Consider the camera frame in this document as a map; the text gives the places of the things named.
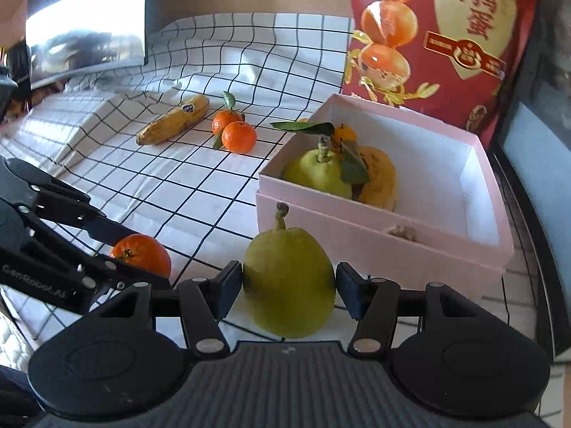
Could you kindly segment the tangerine with green leaf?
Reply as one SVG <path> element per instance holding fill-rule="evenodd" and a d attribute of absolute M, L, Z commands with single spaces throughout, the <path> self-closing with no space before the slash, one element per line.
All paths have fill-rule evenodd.
<path fill-rule="evenodd" d="M 212 147 L 215 150 L 220 150 L 223 147 L 223 130 L 233 122 L 245 120 L 245 115 L 235 110 L 236 99 L 234 95 L 229 91 L 223 91 L 223 101 L 226 108 L 217 112 L 212 120 L 211 132 L 214 136 Z"/>

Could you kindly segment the dark framed panel right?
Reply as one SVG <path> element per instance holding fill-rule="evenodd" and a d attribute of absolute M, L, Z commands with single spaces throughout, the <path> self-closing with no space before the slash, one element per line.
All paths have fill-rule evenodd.
<path fill-rule="evenodd" d="M 570 360 L 570 10 L 538 12 L 492 148 L 539 273 L 536 338 Z"/>

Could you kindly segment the yellow banana with sticker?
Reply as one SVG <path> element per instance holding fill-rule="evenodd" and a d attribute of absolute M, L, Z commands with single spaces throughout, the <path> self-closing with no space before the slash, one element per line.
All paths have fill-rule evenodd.
<path fill-rule="evenodd" d="M 139 146 L 154 146 L 186 132 L 199 123 L 209 109 L 207 96 L 196 95 L 152 121 L 136 135 Z"/>

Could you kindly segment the black monitor screen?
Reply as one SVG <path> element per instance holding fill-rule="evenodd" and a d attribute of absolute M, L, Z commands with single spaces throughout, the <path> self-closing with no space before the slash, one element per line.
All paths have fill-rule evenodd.
<path fill-rule="evenodd" d="M 27 0 L 31 87 L 147 60 L 146 0 Z"/>

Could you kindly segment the tangerine with leaves in box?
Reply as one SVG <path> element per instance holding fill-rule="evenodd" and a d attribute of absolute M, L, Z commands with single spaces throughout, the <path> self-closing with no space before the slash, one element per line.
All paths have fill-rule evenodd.
<path fill-rule="evenodd" d="M 283 132 L 293 132 L 305 135 L 323 135 L 329 148 L 342 162 L 342 180 L 354 185 L 367 184 L 370 181 L 365 162 L 360 157 L 356 133 L 344 124 L 334 126 L 330 122 L 324 123 L 297 123 L 274 122 L 272 128 Z"/>

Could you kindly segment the red snack bag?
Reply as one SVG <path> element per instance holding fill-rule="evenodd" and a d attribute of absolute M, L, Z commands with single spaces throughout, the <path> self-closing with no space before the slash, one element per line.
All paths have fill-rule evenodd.
<path fill-rule="evenodd" d="M 344 94 L 492 136 L 537 0 L 350 1 Z"/>

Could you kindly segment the green pear in box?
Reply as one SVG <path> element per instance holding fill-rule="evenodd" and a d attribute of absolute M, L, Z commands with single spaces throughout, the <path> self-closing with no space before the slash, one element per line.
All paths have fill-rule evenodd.
<path fill-rule="evenodd" d="M 350 199 L 351 184 L 342 180 L 342 162 L 329 148 L 326 138 L 321 135 L 318 147 L 290 161 L 282 173 L 282 178 L 301 187 Z"/>

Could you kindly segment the small orange tangerine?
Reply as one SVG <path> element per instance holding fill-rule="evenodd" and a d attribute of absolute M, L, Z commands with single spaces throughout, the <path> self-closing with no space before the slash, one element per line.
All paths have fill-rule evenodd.
<path fill-rule="evenodd" d="M 154 238 L 133 234 L 119 241 L 110 251 L 110 257 L 160 277 L 169 278 L 170 254 Z"/>

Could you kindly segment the orange tangerine front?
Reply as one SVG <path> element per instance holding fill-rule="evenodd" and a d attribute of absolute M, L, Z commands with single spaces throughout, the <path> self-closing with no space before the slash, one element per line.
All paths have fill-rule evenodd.
<path fill-rule="evenodd" d="M 257 132 L 250 124 L 235 121 L 223 129 L 222 143 L 230 153 L 247 154 L 257 143 Z"/>

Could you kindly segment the green pear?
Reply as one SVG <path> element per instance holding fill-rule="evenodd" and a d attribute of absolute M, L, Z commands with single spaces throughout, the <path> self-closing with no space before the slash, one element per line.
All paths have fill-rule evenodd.
<path fill-rule="evenodd" d="M 288 206 L 279 202 L 275 225 L 250 242 L 243 260 L 245 300 L 253 321 L 284 338 L 319 331 L 335 304 L 335 274 L 318 241 L 287 227 Z"/>
<path fill-rule="evenodd" d="M 329 148 L 326 138 L 321 135 L 318 147 L 290 161 L 282 173 L 282 178 L 301 187 L 350 199 L 351 184 L 342 180 L 342 162 Z"/>

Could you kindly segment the black white grid tablecloth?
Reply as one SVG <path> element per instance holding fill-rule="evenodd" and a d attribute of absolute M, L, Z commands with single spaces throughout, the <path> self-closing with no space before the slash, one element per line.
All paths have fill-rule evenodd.
<path fill-rule="evenodd" d="M 308 118 L 341 89 L 353 24 L 337 16 L 220 14 L 171 22 L 139 68 L 71 82 L 1 128 L 1 153 L 89 194 L 109 218 L 163 244 L 170 280 L 212 277 L 257 234 L 258 174 L 287 143 L 280 120 Z M 157 146 L 136 134 L 186 98 L 212 111 L 230 92 L 257 131 L 254 150 L 212 147 L 203 120 Z"/>

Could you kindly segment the pink cardboard box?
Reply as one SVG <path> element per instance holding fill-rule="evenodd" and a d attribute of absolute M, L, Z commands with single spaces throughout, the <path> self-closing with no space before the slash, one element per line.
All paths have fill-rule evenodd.
<path fill-rule="evenodd" d="M 294 135 L 259 172 L 257 226 L 285 222 L 310 233 L 333 263 L 389 278 L 407 289 L 446 284 L 472 300 L 499 282 L 514 254 L 506 209 L 479 138 L 429 116 L 335 94 L 314 112 L 316 123 L 346 124 L 360 144 L 395 165 L 394 211 L 291 184 L 284 166 L 314 148 Z"/>

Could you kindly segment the yellow banana in box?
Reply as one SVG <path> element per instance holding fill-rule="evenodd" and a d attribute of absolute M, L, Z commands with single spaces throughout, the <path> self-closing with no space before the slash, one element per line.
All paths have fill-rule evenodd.
<path fill-rule="evenodd" d="M 357 200 L 386 211 L 394 211 L 397 202 L 397 172 L 389 156 L 378 148 L 359 147 L 370 181 L 363 185 Z"/>

